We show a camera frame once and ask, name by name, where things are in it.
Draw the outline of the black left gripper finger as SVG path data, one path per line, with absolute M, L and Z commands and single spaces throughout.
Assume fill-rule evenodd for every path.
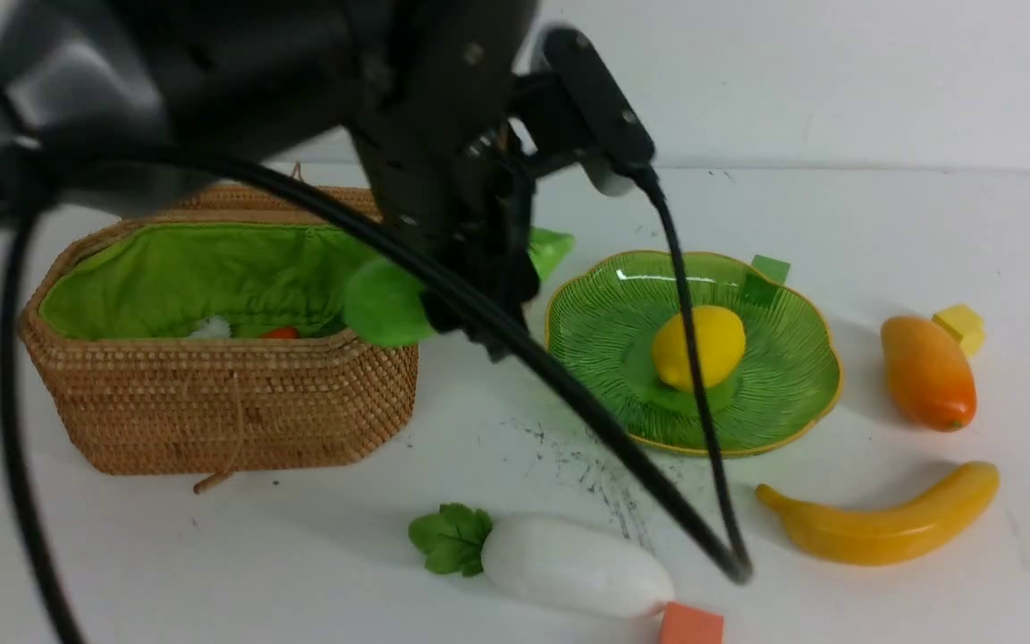
M 497 363 L 511 355 L 500 319 L 526 333 L 523 307 L 539 293 L 540 277 L 528 248 L 503 243 L 456 241 L 438 255 L 442 267 L 461 281 L 454 299 L 426 289 L 421 305 L 426 321 L 440 335 L 461 331 Z

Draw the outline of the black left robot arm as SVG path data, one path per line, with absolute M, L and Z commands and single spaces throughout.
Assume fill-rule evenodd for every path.
M 0 31 L 0 342 L 34 224 L 258 187 L 421 278 L 495 361 L 544 352 L 512 286 L 530 208 L 470 144 L 506 118 L 535 1 L 18 1 Z

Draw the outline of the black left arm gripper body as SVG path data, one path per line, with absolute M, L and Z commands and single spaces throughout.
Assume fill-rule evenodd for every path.
M 497 130 L 536 1 L 359 1 L 385 33 L 377 80 L 385 95 L 348 123 L 383 221 L 436 257 L 486 212 L 487 166 L 470 154 Z

